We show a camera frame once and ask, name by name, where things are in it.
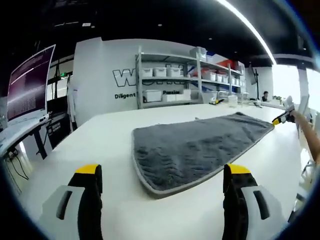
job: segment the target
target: human arm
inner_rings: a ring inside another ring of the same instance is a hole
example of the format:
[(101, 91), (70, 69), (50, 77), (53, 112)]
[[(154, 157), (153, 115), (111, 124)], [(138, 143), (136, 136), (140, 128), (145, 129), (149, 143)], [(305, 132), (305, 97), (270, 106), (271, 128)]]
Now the human arm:
[(294, 116), (295, 122), (301, 127), (313, 160), (317, 165), (320, 165), (320, 140), (316, 132), (311, 128), (305, 116), (301, 113), (293, 110), (290, 114)]

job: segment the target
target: gray towel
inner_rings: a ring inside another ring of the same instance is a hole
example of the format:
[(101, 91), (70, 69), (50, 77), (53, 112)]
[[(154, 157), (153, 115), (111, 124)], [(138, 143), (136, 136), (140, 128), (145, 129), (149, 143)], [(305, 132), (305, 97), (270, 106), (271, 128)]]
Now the gray towel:
[(133, 162), (156, 195), (180, 192), (214, 176), (274, 129), (235, 114), (133, 130)]

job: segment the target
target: computer screen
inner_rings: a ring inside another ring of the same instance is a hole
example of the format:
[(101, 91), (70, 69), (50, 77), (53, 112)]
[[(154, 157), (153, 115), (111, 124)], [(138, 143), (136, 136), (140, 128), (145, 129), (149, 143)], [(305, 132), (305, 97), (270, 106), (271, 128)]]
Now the computer screen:
[(19, 65), (10, 76), (7, 95), (7, 120), (47, 110), (48, 72), (55, 45), (50, 46)]

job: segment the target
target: person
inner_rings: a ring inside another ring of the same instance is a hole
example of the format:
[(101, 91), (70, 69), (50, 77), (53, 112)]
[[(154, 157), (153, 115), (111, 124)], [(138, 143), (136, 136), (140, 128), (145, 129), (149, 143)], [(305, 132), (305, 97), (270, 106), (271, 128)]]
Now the person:
[(264, 91), (263, 96), (262, 96), (262, 101), (263, 102), (268, 101), (268, 95), (269, 95), (269, 92), (268, 91)]
[(290, 115), (294, 116), (295, 122), (301, 127), (315, 164), (320, 165), (320, 139), (318, 138), (317, 133), (312, 129), (306, 117), (301, 113), (293, 110), (290, 112)]

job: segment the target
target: black ceiling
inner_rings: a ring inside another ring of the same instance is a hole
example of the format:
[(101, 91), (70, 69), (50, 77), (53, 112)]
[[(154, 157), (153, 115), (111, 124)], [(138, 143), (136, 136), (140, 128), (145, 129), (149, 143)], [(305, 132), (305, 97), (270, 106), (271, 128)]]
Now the black ceiling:
[[(314, 8), (305, 7), (308, 1), (291, 2), (313, 30), (313, 37), (319, 40), (319, 17)], [(296, 27), (273, 0), (228, 2), (255, 26), (272, 53), (300, 53)], [(73, 54), (76, 42), (94, 37), (105, 41), (173, 41), (201, 46), (240, 61), (265, 54), (250, 30), (215, 0), (33, 0), (11, 4), (9, 12), (14, 17), (3, 31), (6, 34), (1, 50), (2, 82), (21, 61), (47, 46), (57, 44), (54, 59), (58, 59)], [(82, 27), (82, 23), (91, 26)]]

